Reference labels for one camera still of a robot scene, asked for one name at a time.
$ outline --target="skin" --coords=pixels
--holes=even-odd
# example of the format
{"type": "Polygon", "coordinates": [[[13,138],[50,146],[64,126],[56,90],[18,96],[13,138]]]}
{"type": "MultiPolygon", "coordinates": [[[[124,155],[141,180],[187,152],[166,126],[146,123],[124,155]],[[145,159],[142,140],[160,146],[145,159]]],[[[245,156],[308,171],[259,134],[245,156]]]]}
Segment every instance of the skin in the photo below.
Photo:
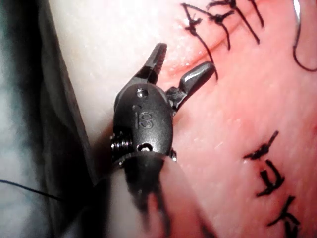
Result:
{"type": "MultiPolygon", "coordinates": [[[[198,39],[184,30],[186,15],[177,0],[51,0],[61,51],[92,149],[110,136],[118,91],[143,65],[157,42],[168,45],[158,86],[177,86],[182,74],[208,59],[198,39]]],[[[208,1],[191,3],[205,8],[208,1]]],[[[285,237],[278,217],[289,195],[288,212],[300,222],[299,237],[317,236],[317,74],[303,71],[292,58],[296,18],[292,1],[260,0],[259,19],[246,0],[237,2],[259,36],[256,41],[237,14],[224,24],[231,37],[227,51],[223,29],[205,17],[197,31],[211,50],[219,81],[213,76],[174,118],[178,163],[220,238],[285,237]],[[280,134],[261,160],[242,157],[280,134]],[[270,196],[260,170],[275,177],[265,159],[285,176],[270,196]]],[[[317,7],[302,0],[300,61],[317,65],[317,7]]],[[[224,13],[215,7],[212,13],[224,13]]],[[[195,11],[197,17],[203,17],[195,11]]]]}

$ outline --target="black suture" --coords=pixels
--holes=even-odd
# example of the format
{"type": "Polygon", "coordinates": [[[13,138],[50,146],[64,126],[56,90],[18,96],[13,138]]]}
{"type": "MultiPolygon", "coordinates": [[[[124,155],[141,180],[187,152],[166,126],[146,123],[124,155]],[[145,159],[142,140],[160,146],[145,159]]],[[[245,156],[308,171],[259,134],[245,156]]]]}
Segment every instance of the black suture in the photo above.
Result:
{"type": "Polygon", "coordinates": [[[293,45],[293,57],[294,57],[294,60],[295,62],[298,64],[298,66],[308,72],[317,72],[317,67],[316,68],[307,68],[305,66],[303,66],[298,58],[297,58],[297,54],[296,54],[296,50],[297,50],[297,46],[298,46],[298,42],[299,42],[299,37],[301,35],[301,28],[302,28],[302,25],[301,25],[301,22],[299,22],[299,25],[298,25],[298,30],[297,30],[297,34],[296,34],[296,38],[295,38],[295,43],[293,45]]]}
{"type": "Polygon", "coordinates": [[[272,183],[268,178],[267,171],[262,170],[260,172],[260,175],[261,175],[261,178],[263,179],[264,183],[266,184],[267,188],[264,191],[258,193],[257,197],[261,197],[264,195],[270,195],[272,192],[274,192],[275,190],[280,188],[285,181],[285,177],[281,176],[281,174],[279,173],[277,168],[274,166],[272,161],[266,160],[265,162],[273,170],[275,177],[276,177],[276,181],[275,181],[275,183],[272,183]]]}
{"type": "Polygon", "coordinates": [[[210,2],[207,6],[206,9],[209,10],[211,7],[213,6],[218,6],[218,5],[228,5],[232,10],[237,11],[237,13],[240,15],[241,19],[244,21],[244,23],[247,25],[247,27],[249,28],[249,30],[251,31],[253,37],[255,38],[257,44],[260,43],[260,39],[258,38],[258,36],[256,35],[256,33],[254,32],[254,30],[252,29],[251,25],[248,23],[247,19],[245,18],[245,16],[243,15],[242,11],[240,10],[240,8],[237,7],[237,3],[236,0],[223,0],[223,1],[213,1],[210,2]]]}
{"type": "MultiPolygon", "coordinates": [[[[189,11],[187,9],[188,5],[186,3],[182,3],[181,5],[183,6],[183,8],[184,8],[184,10],[186,12],[186,16],[187,16],[187,19],[188,19],[188,22],[189,22],[189,26],[185,27],[185,29],[188,30],[193,36],[195,36],[195,37],[197,37],[199,39],[199,41],[203,44],[203,46],[207,50],[207,53],[209,55],[209,58],[210,58],[211,62],[214,64],[213,58],[211,56],[211,53],[210,53],[210,50],[209,50],[207,44],[203,41],[203,39],[197,33],[197,30],[196,30],[196,27],[195,27],[196,25],[198,25],[198,24],[200,24],[202,22],[202,19],[201,18],[198,18],[197,20],[192,19],[190,14],[189,14],[189,11]]],[[[217,72],[216,68],[215,68],[214,72],[215,72],[215,75],[216,75],[216,80],[218,80],[218,72],[217,72]]]]}
{"type": "Polygon", "coordinates": [[[268,227],[275,225],[276,223],[278,223],[280,220],[285,220],[286,218],[290,219],[295,225],[300,225],[301,223],[296,219],[296,217],[294,215],[292,215],[291,213],[287,212],[288,207],[291,205],[291,203],[294,201],[295,197],[294,196],[288,196],[288,199],[280,213],[280,215],[278,216],[278,218],[276,218],[274,221],[268,223],[268,227]]]}
{"type": "Polygon", "coordinates": [[[256,1],[254,1],[254,0],[248,0],[248,1],[251,2],[251,4],[252,4],[254,10],[256,11],[256,13],[257,13],[257,15],[258,15],[258,18],[259,18],[260,23],[261,23],[261,27],[264,28],[264,20],[263,20],[261,14],[260,14],[260,11],[259,11],[259,9],[258,9],[258,6],[257,6],[257,4],[256,4],[256,1]]]}
{"type": "Polygon", "coordinates": [[[226,33],[226,37],[227,37],[227,42],[228,42],[228,50],[231,49],[231,43],[230,43],[230,37],[229,37],[229,31],[228,29],[226,28],[226,26],[223,24],[223,21],[225,18],[227,18],[228,16],[234,14],[234,11],[229,11],[225,14],[216,14],[216,15],[212,15],[211,13],[207,12],[207,11],[204,11],[196,6],[193,6],[193,5],[190,5],[190,4],[186,4],[186,3],[183,3],[186,5],[186,7],[189,7],[191,9],[194,9],[196,11],[199,11],[201,12],[202,14],[205,14],[208,16],[208,19],[210,21],[214,21],[218,26],[221,26],[225,33],[226,33]]]}
{"type": "Polygon", "coordinates": [[[250,154],[247,154],[245,156],[243,156],[244,159],[250,158],[251,160],[256,160],[259,159],[261,156],[267,154],[269,152],[269,148],[272,145],[273,141],[275,140],[275,138],[278,135],[278,130],[276,130],[272,137],[270,138],[270,140],[268,141],[268,143],[264,143],[263,145],[260,146],[260,148],[250,154]]]}
{"type": "Polygon", "coordinates": [[[32,189],[32,188],[29,188],[29,187],[20,185],[20,184],[15,183],[15,182],[7,181],[7,180],[2,180],[2,179],[0,179],[0,182],[1,182],[1,183],[5,183],[5,184],[9,184],[9,185],[12,185],[12,186],[15,186],[15,187],[22,188],[22,189],[28,190],[28,191],[30,191],[30,192],[37,193],[37,194],[40,194],[40,195],[42,195],[42,196],[49,197],[49,198],[51,198],[51,199],[54,199],[54,200],[57,200],[57,201],[60,201],[60,202],[66,202],[66,200],[63,199],[63,198],[56,197],[56,196],[50,195],[50,194],[48,194],[48,193],[38,191],[38,190],[35,190],[35,189],[32,189]]]}
{"type": "Polygon", "coordinates": [[[294,226],[294,229],[291,229],[291,224],[288,221],[284,222],[286,238],[296,238],[298,235],[298,226],[294,226]]]}

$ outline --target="jaw serrations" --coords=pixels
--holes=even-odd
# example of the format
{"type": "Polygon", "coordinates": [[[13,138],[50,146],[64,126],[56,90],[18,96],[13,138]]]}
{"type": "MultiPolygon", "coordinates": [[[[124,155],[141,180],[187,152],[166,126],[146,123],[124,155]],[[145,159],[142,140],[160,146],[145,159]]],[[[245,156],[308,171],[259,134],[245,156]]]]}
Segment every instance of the jaw serrations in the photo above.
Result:
{"type": "Polygon", "coordinates": [[[166,51],[167,45],[165,43],[158,43],[145,62],[144,66],[134,77],[145,79],[145,83],[156,84],[160,70],[163,66],[166,51]]]}

